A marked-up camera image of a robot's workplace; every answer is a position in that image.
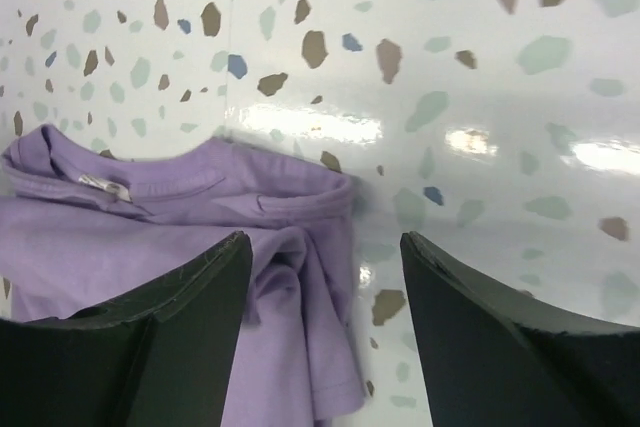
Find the blue speckle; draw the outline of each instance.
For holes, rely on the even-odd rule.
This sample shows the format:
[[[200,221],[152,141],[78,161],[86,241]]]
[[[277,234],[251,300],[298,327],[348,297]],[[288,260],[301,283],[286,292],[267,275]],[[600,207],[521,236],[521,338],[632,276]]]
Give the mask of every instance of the blue speckle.
[[[47,67],[51,67],[51,65],[53,64],[53,61],[56,60],[57,56],[58,56],[58,52],[54,50],[51,53],[51,55],[47,57],[47,60],[44,61],[44,65],[46,65]]]
[[[229,54],[228,62],[229,72],[231,72],[236,79],[241,79],[247,75],[247,63],[241,55]]]
[[[437,187],[425,187],[422,191],[424,196],[434,204],[444,205],[444,197]]]
[[[362,44],[358,42],[353,34],[344,34],[342,36],[342,46],[351,52],[361,52]]]
[[[180,26],[180,28],[182,29],[182,31],[185,34],[190,34],[191,33],[191,22],[189,22],[186,19],[180,19],[178,21],[178,25]]]

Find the clothing tag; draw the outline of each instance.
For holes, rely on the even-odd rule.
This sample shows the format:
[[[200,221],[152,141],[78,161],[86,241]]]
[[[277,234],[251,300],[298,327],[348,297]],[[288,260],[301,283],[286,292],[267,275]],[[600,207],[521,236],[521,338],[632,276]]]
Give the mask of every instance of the clothing tag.
[[[113,194],[120,200],[124,200],[125,202],[131,202],[129,189],[127,189],[122,184],[111,182],[110,180],[106,179],[101,179],[99,177],[94,177],[93,175],[89,174],[81,175],[78,179],[78,182],[80,182],[81,184],[89,185],[91,187],[95,187],[96,189],[104,190],[105,192]]]

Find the garment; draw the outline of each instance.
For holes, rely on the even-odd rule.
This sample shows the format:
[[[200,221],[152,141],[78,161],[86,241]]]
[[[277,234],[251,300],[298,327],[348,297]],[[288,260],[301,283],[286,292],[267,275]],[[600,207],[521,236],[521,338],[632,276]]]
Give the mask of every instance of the garment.
[[[0,197],[0,275],[13,284],[16,320],[68,317],[242,230],[254,264],[222,425],[326,425],[314,421],[362,405],[345,330],[347,176],[219,139],[170,160],[122,162],[51,125],[1,161],[17,195]]]

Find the folded clothing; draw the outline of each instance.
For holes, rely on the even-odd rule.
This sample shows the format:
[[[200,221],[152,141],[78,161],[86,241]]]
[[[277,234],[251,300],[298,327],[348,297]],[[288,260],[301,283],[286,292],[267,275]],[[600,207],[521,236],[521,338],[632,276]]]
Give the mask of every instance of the folded clothing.
[[[254,263],[222,425],[327,425],[362,406],[345,328],[347,176],[220,139],[123,162],[51,125],[14,141],[0,162],[16,192],[0,197],[0,275],[13,284],[14,320],[69,317],[242,230]]]

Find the purple t-shirt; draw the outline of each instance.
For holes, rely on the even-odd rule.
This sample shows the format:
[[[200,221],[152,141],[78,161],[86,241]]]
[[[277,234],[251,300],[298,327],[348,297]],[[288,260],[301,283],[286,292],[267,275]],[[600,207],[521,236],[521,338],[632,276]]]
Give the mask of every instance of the purple t-shirt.
[[[13,317],[66,318],[148,282],[234,230],[254,264],[224,427],[305,427],[353,412],[350,179],[211,139],[170,160],[99,156],[45,125],[2,156],[0,275]]]

